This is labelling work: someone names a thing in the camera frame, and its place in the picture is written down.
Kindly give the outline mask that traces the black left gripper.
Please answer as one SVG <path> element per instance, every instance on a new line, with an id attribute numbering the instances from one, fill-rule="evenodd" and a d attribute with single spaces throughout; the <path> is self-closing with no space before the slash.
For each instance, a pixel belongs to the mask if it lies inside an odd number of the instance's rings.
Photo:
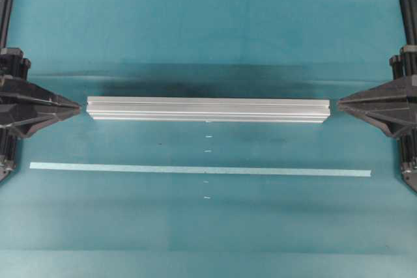
<path id="1" fill-rule="evenodd" d="M 1 128 L 17 137 L 31 137 L 81 112 L 78 103 L 27 81 L 29 69 L 20 48 L 1 48 L 1 97 L 30 103 L 1 105 Z"/>

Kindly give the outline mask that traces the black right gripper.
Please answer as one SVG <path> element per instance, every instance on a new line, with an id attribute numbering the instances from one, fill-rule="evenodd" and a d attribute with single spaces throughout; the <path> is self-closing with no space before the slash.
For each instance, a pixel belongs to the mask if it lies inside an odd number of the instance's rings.
<path id="1" fill-rule="evenodd" d="M 357 108 L 388 102 L 405 102 L 416 98 L 416 45 L 405 45 L 390 58 L 393 79 L 372 89 L 341 98 L 338 109 L 378 128 L 387 137 L 401 137 L 416 129 L 416 113 L 410 108 Z"/>

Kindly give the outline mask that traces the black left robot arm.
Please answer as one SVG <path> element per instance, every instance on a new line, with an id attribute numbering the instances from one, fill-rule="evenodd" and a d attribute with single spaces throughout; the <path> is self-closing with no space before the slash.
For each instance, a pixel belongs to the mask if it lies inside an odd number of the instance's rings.
<path id="1" fill-rule="evenodd" d="M 1 0 L 1 180 L 16 168 L 18 141 L 81 111 L 81 106 L 27 80 L 31 62 L 8 48 L 13 0 Z"/>

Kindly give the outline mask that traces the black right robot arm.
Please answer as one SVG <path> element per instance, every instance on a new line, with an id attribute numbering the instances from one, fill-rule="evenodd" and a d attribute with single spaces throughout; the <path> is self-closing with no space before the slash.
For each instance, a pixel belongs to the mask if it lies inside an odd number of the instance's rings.
<path id="1" fill-rule="evenodd" d="M 389 64 L 393 80 L 340 99 L 338 109 L 397 140 L 401 178 L 416 191 L 416 0 L 399 0 L 406 44 Z"/>

